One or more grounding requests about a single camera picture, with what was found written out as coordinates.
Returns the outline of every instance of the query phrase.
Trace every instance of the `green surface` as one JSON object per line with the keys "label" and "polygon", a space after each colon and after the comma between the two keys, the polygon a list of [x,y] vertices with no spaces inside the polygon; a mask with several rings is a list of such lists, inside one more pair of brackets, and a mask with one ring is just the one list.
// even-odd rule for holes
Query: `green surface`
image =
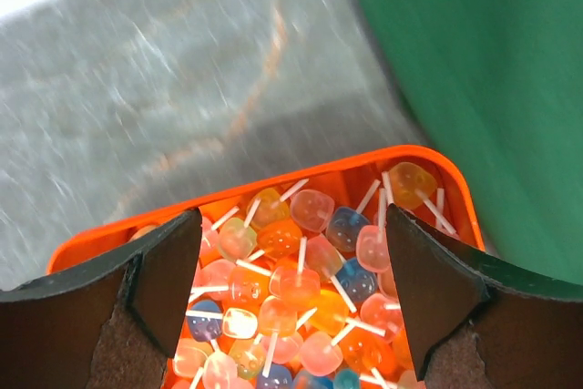
{"label": "green surface", "polygon": [[360,0],[501,256],[583,284],[583,0]]}

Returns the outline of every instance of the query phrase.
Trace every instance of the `orange plastic container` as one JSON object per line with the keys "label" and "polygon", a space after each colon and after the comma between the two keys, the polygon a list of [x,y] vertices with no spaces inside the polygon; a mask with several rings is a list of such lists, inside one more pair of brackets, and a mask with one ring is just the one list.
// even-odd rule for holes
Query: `orange plastic container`
{"label": "orange plastic container", "polygon": [[[439,186],[445,189],[444,215],[454,225],[461,241],[484,251],[469,188],[455,165],[429,148],[396,146],[253,182],[81,232],[55,251],[46,273],[62,271],[123,245],[141,227],[164,223],[183,210],[198,207],[204,216],[215,221],[233,206],[245,204],[259,190],[268,187],[287,189],[298,179],[309,178],[304,188],[327,193],[334,198],[336,205],[355,206],[373,179],[380,178],[381,171],[388,170],[400,161],[416,163],[434,175]],[[364,214],[371,218],[375,205],[375,202],[370,202]],[[414,213],[428,223],[435,223],[435,217],[425,206]],[[209,261],[201,260],[201,264],[205,265]],[[183,328],[182,335],[188,336],[188,330]],[[170,388],[176,380],[171,366],[168,374],[165,387]]]}

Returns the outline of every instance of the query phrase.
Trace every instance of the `gray surface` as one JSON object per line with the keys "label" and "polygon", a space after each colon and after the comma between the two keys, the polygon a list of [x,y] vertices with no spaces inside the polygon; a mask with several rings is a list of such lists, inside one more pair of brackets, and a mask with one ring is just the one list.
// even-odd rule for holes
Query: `gray surface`
{"label": "gray surface", "polygon": [[0,288],[145,210],[421,135],[352,0],[55,0],[0,25]]}

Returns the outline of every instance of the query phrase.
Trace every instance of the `white lollipop stick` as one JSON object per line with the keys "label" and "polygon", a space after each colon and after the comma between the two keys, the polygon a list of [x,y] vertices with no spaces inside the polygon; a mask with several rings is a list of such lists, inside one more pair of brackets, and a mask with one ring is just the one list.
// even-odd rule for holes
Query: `white lollipop stick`
{"label": "white lollipop stick", "polygon": [[[440,187],[439,189],[437,189],[436,195],[437,195],[437,202],[435,204],[436,204],[437,210],[440,213],[444,214],[444,207],[445,207],[445,189],[442,189]],[[438,218],[435,218],[435,227],[438,230],[441,230],[441,228],[442,228],[441,227],[441,222],[439,221]]]}
{"label": "white lollipop stick", "polygon": [[347,323],[346,325],[344,325],[344,328],[342,328],[338,334],[336,334],[333,338],[332,341],[330,342],[330,346],[336,346],[338,344],[339,341],[341,341],[343,338],[345,338],[349,332],[351,332],[354,328],[354,325],[351,323]]}
{"label": "white lollipop stick", "polygon": [[378,221],[379,221],[379,232],[376,235],[376,241],[380,242],[383,239],[384,233],[384,219],[386,216],[386,200],[384,199],[385,189],[379,190],[379,214],[378,214]]}
{"label": "white lollipop stick", "polygon": [[261,204],[260,199],[256,199],[255,201],[253,201],[253,204],[251,205],[251,208],[249,209],[249,213],[247,213],[247,217],[245,218],[245,221],[243,222],[244,228],[249,228],[249,225],[251,224],[251,221],[253,220],[253,216],[255,216],[255,212],[259,208],[259,204]]}
{"label": "white lollipop stick", "polygon": [[215,350],[215,353],[220,352],[219,343],[216,339],[210,339],[210,346],[212,346],[212,349]]}
{"label": "white lollipop stick", "polygon": [[389,178],[389,172],[381,173],[381,177],[383,178],[383,187],[386,190],[386,204],[391,205],[394,204],[394,196],[393,196],[393,188],[391,187],[391,179]]}
{"label": "white lollipop stick", "polygon": [[309,181],[309,179],[307,179],[307,178],[300,179],[298,182],[296,182],[294,185],[292,185],[289,189],[285,190],[285,192],[280,196],[280,202],[284,202],[285,200],[287,200],[296,191],[298,191],[303,186],[305,186],[306,182],[308,182],[308,181]]}
{"label": "white lollipop stick", "polygon": [[358,319],[346,318],[346,321],[350,325],[354,325],[355,327],[362,328],[363,330],[366,330],[367,332],[370,332],[373,334],[378,334],[381,337],[384,337],[384,335],[386,334],[386,330],[383,330],[382,328],[379,328],[379,327],[375,327],[374,325],[371,325],[369,323],[359,321]]}
{"label": "white lollipop stick", "polygon": [[194,318],[222,319],[222,313],[204,312],[202,310],[186,310],[186,315]]}
{"label": "white lollipop stick", "polygon": [[225,223],[227,220],[229,220],[231,217],[233,217],[235,215],[235,213],[237,213],[237,211],[239,211],[239,207],[235,206],[232,209],[230,209],[229,211],[227,211],[225,214],[223,214],[219,220],[217,220],[215,223],[213,223],[210,227],[211,230],[216,231],[219,229],[219,227]]}
{"label": "white lollipop stick", "polygon": [[332,277],[330,277],[330,282],[336,288],[336,291],[338,291],[338,294],[342,297],[342,299],[344,300],[344,302],[348,306],[350,313],[356,312],[356,306],[354,305],[353,300],[350,299],[350,296],[348,296],[348,293],[346,293],[346,290],[342,287],[342,285],[340,284],[340,282],[336,278],[336,275],[333,275]]}
{"label": "white lollipop stick", "polygon": [[226,292],[229,286],[200,286],[190,289],[190,293]]}
{"label": "white lollipop stick", "polygon": [[192,383],[190,384],[190,389],[197,389],[197,386],[199,385],[199,381],[200,381],[200,378],[202,378],[203,373],[204,373],[204,368],[200,367],[197,370],[197,373],[194,374],[194,380],[192,380]]}
{"label": "white lollipop stick", "polygon": [[249,269],[250,271],[254,271],[254,272],[257,272],[261,275],[265,275],[266,277],[271,277],[271,274],[273,273],[267,269],[260,268],[259,266],[255,266],[253,263],[249,263],[245,260],[237,260],[237,261],[235,261],[235,264],[237,266],[241,266],[241,268]]}
{"label": "white lollipop stick", "polygon": [[314,307],[313,309],[310,309],[309,311],[307,311],[306,313],[304,313],[302,316],[300,316],[300,318],[298,319],[298,322],[295,324],[295,329],[296,330],[300,330],[300,327],[302,325],[304,325],[305,323],[308,322],[308,320],[313,316],[314,313],[316,313],[318,311],[317,307]]}
{"label": "white lollipop stick", "polygon": [[434,214],[435,218],[441,222],[441,224],[443,225],[447,232],[449,232],[452,235],[457,234],[454,226],[451,223],[449,223],[449,220],[447,220],[445,216],[439,212],[434,203],[431,200],[429,200],[429,198],[427,198],[427,196],[421,190],[416,189],[415,194],[423,200],[423,204],[425,204],[427,208]]}
{"label": "white lollipop stick", "polygon": [[228,289],[229,289],[229,286],[200,286],[200,287],[193,287],[192,289],[190,289],[189,304],[195,302],[204,293],[226,292]]}
{"label": "white lollipop stick", "polygon": [[261,339],[263,339],[263,334],[257,333],[257,336],[255,336],[255,340],[253,341],[253,344],[259,345],[261,342]]}
{"label": "white lollipop stick", "polygon": [[258,250],[255,251],[252,255],[250,255],[249,257],[247,257],[247,259],[245,261],[256,261],[257,259],[259,259],[260,257],[262,257],[263,255],[265,255],[265,251],[264,250]]}
{"label": "white lollipop stick", "polygon": [[368,203],[371,201],[371,199],[374,196],[374,193],[376,192],[376,190],[379,188],[380,185],[381,185],[381,181],[379,181],[378,179],[375,179],[373,181],[373,184],[371,184],[371,187],[368,189],[368,191],[364,195],[363,200],[361,200],[361,203],[358,204],[358,207],[356,207],[355,211],[358,214],[361,214],[364,211],[364,209],[366,208]]}
{"label": "white lollipop stick", "polygon": [[303,264],[306,261],[306,246],[308,243],[308,238],[302,236],[300,239],[300,253],[298,254],[298,273],[301,274],[303,272]]}
{"label": "white lollipop stick", "polygon": [[273,355],[275,354],[275,344],[277,343],[277,333],[271,334],[270,346],[267,349],[267,355],[265,355],[265,365],[263,365],[263,372],[261,373],[264,377],[270,375],[271,363],[273,363]]}
{"label": "white lollipop stick", "polygon": [[381,375],[381,373],[379,373],[378,369],[372,368],[371,374],[373,375],[373,378],[376,379],[376,383],[379,384],[383,389],[397,389],[398,387],[397,384],[395,383],[389,384],[389,382],[384,380],[383,376]]}

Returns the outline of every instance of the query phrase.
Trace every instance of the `brown gripper pad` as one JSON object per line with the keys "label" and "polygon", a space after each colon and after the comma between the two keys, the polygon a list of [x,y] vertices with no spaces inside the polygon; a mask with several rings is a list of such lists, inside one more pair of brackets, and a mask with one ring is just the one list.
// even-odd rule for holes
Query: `brown gripper pad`
{"label": "brown gripper pad", "polygon": [[427,389],[583,388],[583,286],[501,261],[394,205],[386,230]]}
{"label": "brown gripper pad", "polygon": [[200,248],[198,210],[0,292],[0,388],[160,388]]}

